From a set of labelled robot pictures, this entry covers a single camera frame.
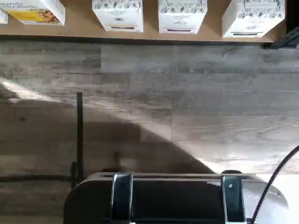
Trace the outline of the chrome gripper finger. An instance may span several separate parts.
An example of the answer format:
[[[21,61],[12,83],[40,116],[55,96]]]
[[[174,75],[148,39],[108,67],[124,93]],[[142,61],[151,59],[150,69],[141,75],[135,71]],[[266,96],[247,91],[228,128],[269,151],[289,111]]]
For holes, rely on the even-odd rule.
[[[221,188],[226,224],[245,224],[242,179],[239,176],[222,175]]]
[[[111,224],[129,224],[132,215],[133,174],[118,173],[113,176],[111,194]]]

